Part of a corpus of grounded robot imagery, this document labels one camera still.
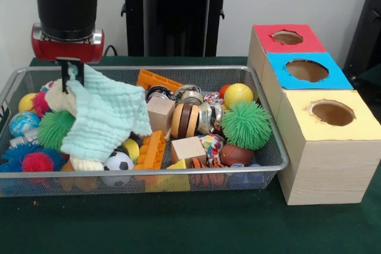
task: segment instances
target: blue globe ball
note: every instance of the blue globe ball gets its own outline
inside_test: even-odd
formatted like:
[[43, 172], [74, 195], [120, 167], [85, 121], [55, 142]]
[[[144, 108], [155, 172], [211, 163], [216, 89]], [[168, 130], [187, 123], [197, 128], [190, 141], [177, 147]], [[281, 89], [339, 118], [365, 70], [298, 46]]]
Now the blue globe ball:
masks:
[[13, 116], [10, 122], [10, 132], [14, 137], [23, 136], [26, 131], [38, 127], [41, 119], [31, 111], [23, 111]]

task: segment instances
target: white wall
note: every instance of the white wall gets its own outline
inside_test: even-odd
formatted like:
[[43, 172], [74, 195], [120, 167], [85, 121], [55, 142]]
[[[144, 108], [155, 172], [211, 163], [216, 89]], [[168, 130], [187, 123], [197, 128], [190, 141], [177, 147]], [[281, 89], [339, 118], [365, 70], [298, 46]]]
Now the white wall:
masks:
[[[218, 55], [245, 56], [253, 23], [308, 23], [327, 50], [343, 64], [364, 0], [225, 0]], [[124, 0], [98, 0], [97, 27], [106, 45], [127, 54], [126, 24], [120, 17]], [[0, 88], [12, 70], [33, 57], [30, 29], [38, 21], [36, 0], [0, 0]]]

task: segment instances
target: red box top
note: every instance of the red box top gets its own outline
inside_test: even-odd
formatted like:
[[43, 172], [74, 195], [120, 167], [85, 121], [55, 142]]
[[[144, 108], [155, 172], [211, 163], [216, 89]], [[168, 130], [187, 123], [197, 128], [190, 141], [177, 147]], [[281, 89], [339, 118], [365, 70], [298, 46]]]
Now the red box top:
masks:
[[326, 49], [307, 24], [254, 25], [266, 53], [323, 53]]

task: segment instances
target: stacked wooden boxes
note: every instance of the stacked wooden boxes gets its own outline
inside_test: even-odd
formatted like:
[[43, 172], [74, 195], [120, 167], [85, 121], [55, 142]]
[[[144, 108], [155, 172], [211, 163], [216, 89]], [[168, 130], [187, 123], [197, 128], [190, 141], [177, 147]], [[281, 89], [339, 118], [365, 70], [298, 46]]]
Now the stacked wooden boxes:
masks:
[[290, 164], [289, 205], [359, 203], [381, 158], [381, 126], [307, 25], [255, 25], [260, 78]]

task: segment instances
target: red spiky ball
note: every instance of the red spiky ball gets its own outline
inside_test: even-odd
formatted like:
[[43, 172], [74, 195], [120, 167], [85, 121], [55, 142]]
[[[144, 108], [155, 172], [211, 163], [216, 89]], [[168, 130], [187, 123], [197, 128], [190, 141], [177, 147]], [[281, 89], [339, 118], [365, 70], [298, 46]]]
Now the red spiky ball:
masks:
[[39, 92], [32, 99], [32, 104], [33, 104], [32, 109], [36, 111], [36, 114], [40, 118], [42, 118], [45, 115], [45, 113], [50, 110], [50, 107], [45, 100], [45, 95], [46, 95], [46, 92]]
[[53, 172], [52, 159], [43, 152], [30, 153], [24, 157], [23, 172]]

